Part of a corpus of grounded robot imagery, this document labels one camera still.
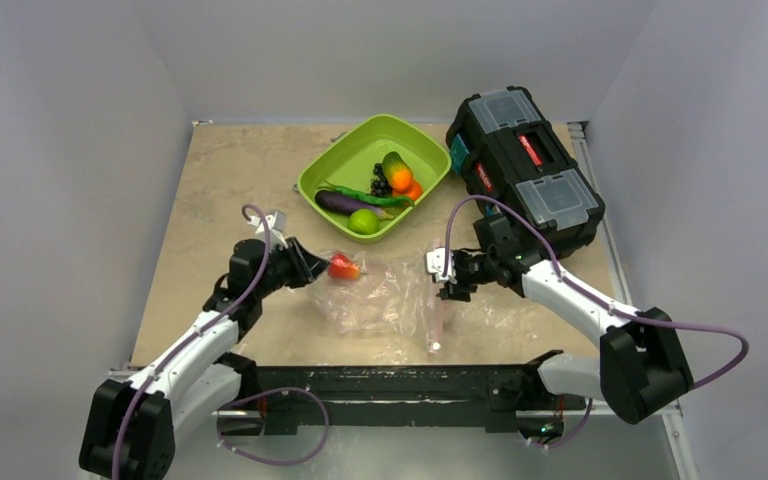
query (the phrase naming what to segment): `purple eggplant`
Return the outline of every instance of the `purple eggplant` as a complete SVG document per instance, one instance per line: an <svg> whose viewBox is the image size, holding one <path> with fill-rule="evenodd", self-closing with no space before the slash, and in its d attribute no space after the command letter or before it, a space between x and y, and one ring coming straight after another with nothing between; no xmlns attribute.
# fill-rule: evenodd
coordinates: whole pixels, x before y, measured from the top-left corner
<svg viewBox="0 0 768 480"><path fill-rule="evenodd" d="M328 210L329 212L351 215L356 211L365 208L371 210L379 220L393 219L393 216L387 213L383 208L343 195L342 193L320 190L316 192L313 200L319 207Z"/></svg>

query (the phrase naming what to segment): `green basket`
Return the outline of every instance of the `green basket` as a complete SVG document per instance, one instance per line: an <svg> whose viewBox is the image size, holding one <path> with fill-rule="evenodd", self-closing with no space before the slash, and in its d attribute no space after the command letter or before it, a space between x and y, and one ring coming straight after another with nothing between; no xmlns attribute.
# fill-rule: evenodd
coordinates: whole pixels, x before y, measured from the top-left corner
<svg viewBox="0 0 768 480"><path fill-rule="evenodd" d="M299 175L299 192L305 200L341 232L358 243L375 243L414 210L408 208L396 218L382 223L372 235L360 235L346 227L349 217L319 208L314 195L325 182L362 192L369 191L372 168L389 152L398 152L422 185L419 205L446 176L452 166L449 153L440 144L408 122L392 115L376 115L334 142Z"/></svg>

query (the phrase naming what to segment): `green pepper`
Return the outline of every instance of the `green pepper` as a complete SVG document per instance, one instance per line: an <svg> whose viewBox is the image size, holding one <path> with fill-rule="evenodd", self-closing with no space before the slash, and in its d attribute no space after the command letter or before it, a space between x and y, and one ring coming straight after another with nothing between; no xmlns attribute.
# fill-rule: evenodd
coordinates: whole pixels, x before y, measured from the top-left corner
<svg viewBox="0 0 768 480"><path fill-rule="evenodd" d="M331 190L332 192L342 193L343 195L347 197L354 198L355 200L360 200L362 202L366 202L370 205L375 205L377 207L403 207L404 204L408 204L411 207L415 207L416 204L411 200L410 197L405 196L398 196L398 197L376 197L375 195L370 195L365 192L361 192L359 190L353 190L349 187L341 187L339 185L334 185L329 182L324 182L325 187L322 187L323 190Z"/></svg>

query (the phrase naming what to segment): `table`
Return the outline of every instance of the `table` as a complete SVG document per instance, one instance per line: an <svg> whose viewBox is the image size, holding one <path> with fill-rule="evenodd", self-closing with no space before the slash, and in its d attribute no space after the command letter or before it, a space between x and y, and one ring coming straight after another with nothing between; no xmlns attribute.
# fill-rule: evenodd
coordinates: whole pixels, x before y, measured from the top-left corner
<svg viewBox="0 0 768 480"><path fill-rule="evenodd" d="M350 125L199 125L181 175L166 236L131 363L158 357L192 323L216 279L228 270L236 242L253 236L240 214L244 203L287 214L286 236L308 250L366 250L382 259L420 255L442 238L463 181L447 178L382 241L358 245L318 216L292 187L302 169ZM421 125L443 143L445 125ZM572 151L566 125L555 132ZM466 206L455 222L452 246L477 246L471 224L478 209ZM609 262L600 239L563 261L573 274L612 295ZM259 365L419 365L524 363L551 349L595 356L581 334L555 314L495 285L481 287L471 303L457 303L442 349L393 330L341 334L304 289L282 290L264 301L263 316L234 351Z"/></svg>

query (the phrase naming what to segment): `clear plastic wrap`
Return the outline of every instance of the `clear plastic wrap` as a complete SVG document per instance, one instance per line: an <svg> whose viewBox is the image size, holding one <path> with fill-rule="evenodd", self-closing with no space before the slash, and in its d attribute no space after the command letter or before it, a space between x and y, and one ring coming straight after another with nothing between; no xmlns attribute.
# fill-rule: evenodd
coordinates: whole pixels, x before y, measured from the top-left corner
<svg viewBox="0 0 768 480"><path fill-rule="evenodd" d="M425 252L438 245L435 241L424 251L386 261L364 251L322 253L323 258L345 255L361 274L357 279L322 275L305 290L340 333L391 329L436 352L450 310L436 296L440 286L425 272L424 259Z"/></svg>

